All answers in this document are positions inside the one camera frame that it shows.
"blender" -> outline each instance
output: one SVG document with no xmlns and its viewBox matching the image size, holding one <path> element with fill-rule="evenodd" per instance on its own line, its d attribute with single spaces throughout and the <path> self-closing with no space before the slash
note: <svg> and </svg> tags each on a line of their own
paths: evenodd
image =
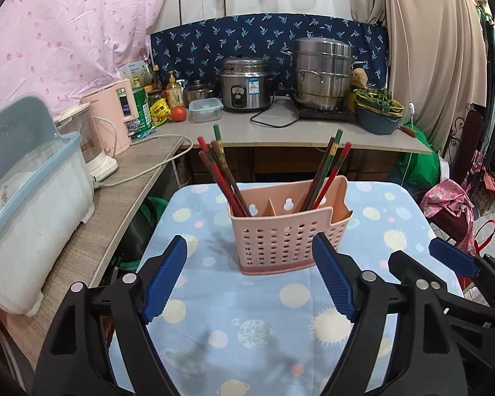
<svg viewBox="0 0 495 396">
<path fill-rule="evenodd" d="M 81 134 L 81 151 L 86 168 L 94 181 L 100 182 L 117 170 L 117 161 L 104 153 L 95 126 L 95 117 L 88 102 L 66 110 L 55 120 L 55 125 L 61 134 L 75 131 Z"/>
</svg>

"blue gripper pad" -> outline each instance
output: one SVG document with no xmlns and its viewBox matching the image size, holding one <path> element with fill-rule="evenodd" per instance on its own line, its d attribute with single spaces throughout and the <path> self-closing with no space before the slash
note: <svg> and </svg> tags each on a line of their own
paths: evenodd
<svg viewBox="0 0 495 396">
<path fill-rule="evenodd" d="M 353 320 L 357 314 L 357 309 L 354 305 L 352 285 L 339 263 L 332 256 L 333 250 L 334 248 L 326 238 L 321 237 L 319 234 L 313 237 L 313 259 L 325 282 L 328 293 L 330 293 L 337 311 L 345 315 L 347 319 Z"/>
<path fill-rule="evenodd" d="M 152 278 L 145 292 L 145 306 L 141 311 L 145 323 L 150 323 L 158 317 L 165 308 L 178 277 L 187 260 L 187 242 L 181 236 L 175 237 L 176 242 L 170 243 L 165 260 Z"/>
<path fill-rule="evenodd" d="M 441 238 L 435 238 L 429 243 L 429 253 L 434 259 L 442 262 L 446 267 L 452 269 L 459 278 L 473 278 L 478 269 L 472 256 L 458 250 L 455 246 Z"/>
</svg>

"navy blue fabric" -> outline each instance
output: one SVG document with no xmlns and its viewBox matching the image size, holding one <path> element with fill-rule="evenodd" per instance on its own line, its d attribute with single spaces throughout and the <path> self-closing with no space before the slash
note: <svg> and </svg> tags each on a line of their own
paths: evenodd
<svg viewBox="0 0 495 396">
<path fill-rule="evenodd" d="M 384 87 L 388 64 L 386 28 L 331 16 L 252 14 L 207 19 L 170 28 L 151 36 L 152 57 L 162 76 L 174 70 L 177 79 L 219 84 L 222 60 L 249 55 L 264 58 L 278 91 L 291 89 L 293 40 L 327 37 L 349 43 L 354 60 L 365 62 L 369 85 Z"/>
</svg>

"plastic dish storage box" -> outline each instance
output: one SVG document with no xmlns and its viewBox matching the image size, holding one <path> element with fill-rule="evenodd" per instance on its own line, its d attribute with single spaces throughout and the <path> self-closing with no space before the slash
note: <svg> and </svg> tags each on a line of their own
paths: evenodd
<svg viewBox="0 0 495 396">
<path fill-rule="evenodd" d="M 60 135 L 43 101 L 0 110 L 0 308 L 33 315 L 62 248 L 94 210 L 78 132 Z"/>
<path fill-rule="evenodd" d="M 228 207 L 243 274 L 278 274 L 315 265 L 312 239 L 318 232 L 337 249 L 352 216 L 345 204 L 346 177 L 334 179 L 317 209 L 297 212 L 310 182 L 242 190 L 250 210 L 256 210 L 253 217 L 235 217 Z"/>
<path fill-rule="evenodd" d="M 189 103 L 189 120 L 193 123 L 210 122 L 222 116 L 224 105 L 218 98 L 206 98 Z"/>
</svg>

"tomato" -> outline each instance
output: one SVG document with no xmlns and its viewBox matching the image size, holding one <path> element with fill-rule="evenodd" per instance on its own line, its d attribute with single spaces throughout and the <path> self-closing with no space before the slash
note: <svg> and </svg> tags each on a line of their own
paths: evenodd
<svg viewBox="0 0 495 396">
<path fill-rule="evenodd" d="M 170 111 L 170 117 L 175 122 L 183 122 L 187 118 L 187 110 L 182 105 L 177 105 Z"/>
</svg>

